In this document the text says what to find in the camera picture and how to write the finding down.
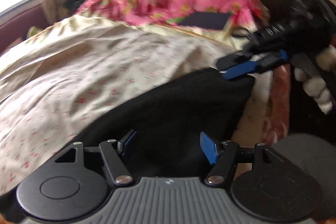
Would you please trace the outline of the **white gloved right hand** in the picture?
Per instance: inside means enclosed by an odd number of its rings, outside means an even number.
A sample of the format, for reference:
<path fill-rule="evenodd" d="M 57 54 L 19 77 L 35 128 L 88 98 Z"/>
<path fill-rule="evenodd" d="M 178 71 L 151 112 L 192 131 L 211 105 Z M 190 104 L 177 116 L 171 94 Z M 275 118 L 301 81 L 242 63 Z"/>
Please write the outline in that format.
<path fill-rule="evenodd" d="M 331 112 L 334 102 L 326 81 L 318 71 L 335 72 L 335 47 L 330 45 L 315 57 L 317 67 L 306 54 L 294 55 L 291 64 L 294 66 L 294 78 L 303 83 L 304 92 L 315 100 L 324 114 Z"/>

